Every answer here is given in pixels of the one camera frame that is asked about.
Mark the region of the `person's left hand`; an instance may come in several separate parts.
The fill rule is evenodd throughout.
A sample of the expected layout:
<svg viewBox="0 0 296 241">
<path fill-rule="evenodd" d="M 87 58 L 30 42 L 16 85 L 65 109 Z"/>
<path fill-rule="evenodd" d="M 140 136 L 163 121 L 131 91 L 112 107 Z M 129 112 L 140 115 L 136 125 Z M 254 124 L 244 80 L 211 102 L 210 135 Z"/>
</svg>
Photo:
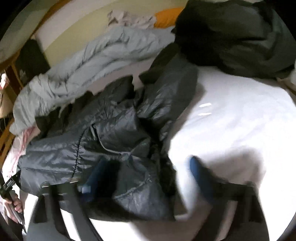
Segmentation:
<svg viewBox="0 0 296 241">
<path fill-rule="evenodd" d="M 18 213 L 22 213 L 23 212 L 23 206 L 22 206 L 22 202 L 19 199 L 18 195 L 16 194 L 16 192 L 12 192 L 11 193 L 11 197 L 13 199 L 13 201 L 11 201 L 10 199 L 5 199 L 5 206 L 6 209 L 8 209 L 8 211 L 11 213 L 11 210 L 9 208 L 9 205 L 14 205 L 14 210 Z"/>
</svg>

